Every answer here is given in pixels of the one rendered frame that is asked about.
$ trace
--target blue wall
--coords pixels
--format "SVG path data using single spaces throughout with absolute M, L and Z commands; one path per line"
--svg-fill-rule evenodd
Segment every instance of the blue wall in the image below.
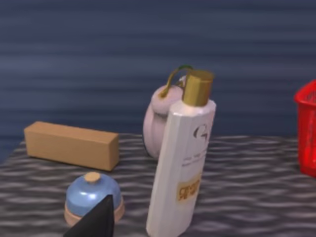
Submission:
M 312 0 L 2 0 L 0 146 L 36 120 L 141 133 L 181 64 L 213 71 L 213 134 L 293 135 L 316 77 Z

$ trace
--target basket rim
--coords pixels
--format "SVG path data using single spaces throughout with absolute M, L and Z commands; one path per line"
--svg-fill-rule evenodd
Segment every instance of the basket rim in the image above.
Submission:
M 316 103 L 305 100 L 305 96 L 308 95 L 313 90 L 316 91 L 316 79 L 305 84 L 296 92 L 294 96 L 295 102 L 298 103 L 299 105 L 307 105 L 311 107 L 316 107 Z

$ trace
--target box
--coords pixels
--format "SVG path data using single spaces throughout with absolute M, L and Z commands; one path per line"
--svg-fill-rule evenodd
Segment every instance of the box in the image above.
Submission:
M 52 161 L 111 171 L 119 162 L 119 135 L 35 122 L 24 129 L 27 154 Z

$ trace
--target gold bottle cap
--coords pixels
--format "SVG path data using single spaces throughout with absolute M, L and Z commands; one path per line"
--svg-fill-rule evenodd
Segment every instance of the gold bottle cap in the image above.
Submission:
M 182 101 L 190 106 L 202 107 L 208 102 L 214 75 L 200 70 L 189 71 L 186 77 Z
M 95 183 L 101 178 L 101 175 L 97 172 L 89 172 L 84 175 L 85 181 L 88 183 Z

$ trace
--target red basket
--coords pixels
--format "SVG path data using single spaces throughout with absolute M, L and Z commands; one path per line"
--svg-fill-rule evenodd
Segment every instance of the red basket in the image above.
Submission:
M 298 150 L 302 173 L 316 177 L 316 80 L 294 97 L 298 104 Z

